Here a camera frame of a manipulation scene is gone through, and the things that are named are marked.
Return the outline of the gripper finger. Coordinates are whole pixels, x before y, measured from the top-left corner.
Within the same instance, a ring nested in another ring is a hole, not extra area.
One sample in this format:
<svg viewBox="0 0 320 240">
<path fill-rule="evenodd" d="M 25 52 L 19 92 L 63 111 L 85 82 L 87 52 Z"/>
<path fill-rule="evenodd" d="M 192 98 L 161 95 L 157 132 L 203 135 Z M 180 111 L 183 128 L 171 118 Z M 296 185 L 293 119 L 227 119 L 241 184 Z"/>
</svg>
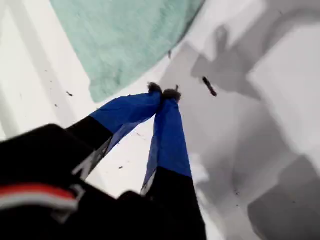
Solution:
<svg viewBox="0 0 320 240">
<path fill-rule="evenodd" d="M 93 153 L 79 162 L 72 170 L 72 174 L 86 179 L 125 136 L 156 114 L 162 96 L 161 87 L 150 82 L 147 93 L 113 99 L 68 127 L 69 133 L 93 149 Z"/>
<path fill-rule="evenodd" d="M 154 209 L 161 239 L 205 240 L 206 226 L 192 178 L 180 99 L 177 88 L 162 94 L 141 193 Z"/>
</svg>

